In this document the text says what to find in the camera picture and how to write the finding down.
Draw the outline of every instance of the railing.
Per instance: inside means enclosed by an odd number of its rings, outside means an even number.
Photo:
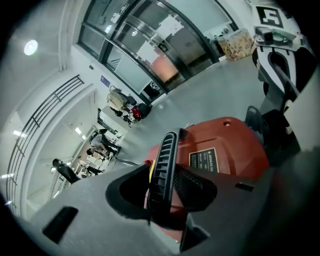
[[[53,93],[45,99],[44,102],[36,109],[32,114],[30,119],[26,122],[26,125],[21,131],[21,135],[16,140],[16,143],[13,147],[7,174],[9,178],[6,181],[6,198],[8,201],[11,201],[12,212],[17,215],[17,206],[16,202],[16,190],[17,190],[17,179],[19,174],[23,174],[21,169],[21,163],[23,158],[26,157],[26,150],[35,135],[36,131],[40,128],[43,121],[46,119],[48,114],[59,104],[62,100],[70,94],[73,90],[83,85],[84,82],[80,79],[80,75],[76,75],[71,78]]]

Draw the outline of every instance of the ceiling light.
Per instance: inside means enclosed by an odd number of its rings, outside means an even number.
[[[21,137],[23,137],[23,138],[27,137],[27,135],[26,135],[25,133],[21,133],[20,131],[17,131],[17,130],[13,131],[13,134],[14,134],[14,135],[21,136]]]
[[[76,132],[77,134],[79,134],[79,135],[81,134],[81,130],[80,130],[78,127],[75,128],[74,130],[75,130],[75,132]]]
[[[24,46],[24,54],[25,55],[32,55],[38,49],[38,42],[36,40],[31,40],[26,43]]]
[[[107,34],[109,33],[110,29],[111,29],[112,25],[109,25],[105,28],[104,32],[106,32]]]
[[[59,195],[59,192],[60,192],[60,190],[58,190],[58,192],[57,192],[57,193],[55,193],[55,195],[53,196],[53,199],[55,199],[55,198],[56,198],[56,196],[57,196],[57,195]]]
[[[4,174],[1,176],[1,179],[5,179],[5,178],[9,178],[9,177],[13,177],[14,174],[13,173],[10,173],[10,174]]]

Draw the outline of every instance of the ceiling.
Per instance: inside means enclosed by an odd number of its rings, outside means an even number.
[[[66,0],[45,0],[26,16],[10,38],[0,64],[0,129],[24,98],[59,70],[59,28]],[[37,51],[24,54],[30,40]]]

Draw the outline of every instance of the label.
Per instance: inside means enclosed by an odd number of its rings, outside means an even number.
[[[209,148],[189,154],[189,166],[203,169],[212,173],[219,172],[216,149]]]
[[[260,22],[262,25],[284,28],[279,11],[275,8],[257,6]]]
[[[156,30],[156,33],[165,40],[169,36],[174,36],[177,32],[182,30],[184,26],[180,21],[176,20],[173,16],[168,15]]]
[[[106,87],[110,87],[110,82],[102,75],[100,81],[104,83]]]
[[[143,61],[148,61],[149,63],[153,64],[156,59],[159,57],[159,54],[156,53],[155,48],[145,41],[140,49],[136,52]]]
[[[126,3],[124,6],[121,7],[120,11],[118,13],[114,13],[113,17],[111,18],[111,21],[116,24],[120,17],[125,13],[125,11],[128,9],[130,4]]]

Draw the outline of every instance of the warning label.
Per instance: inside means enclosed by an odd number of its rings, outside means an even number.
[[[218,173],[218,161],[216,149],[209,148],[189,154],[189,166],[193,168],[207,170],[209,172]]]

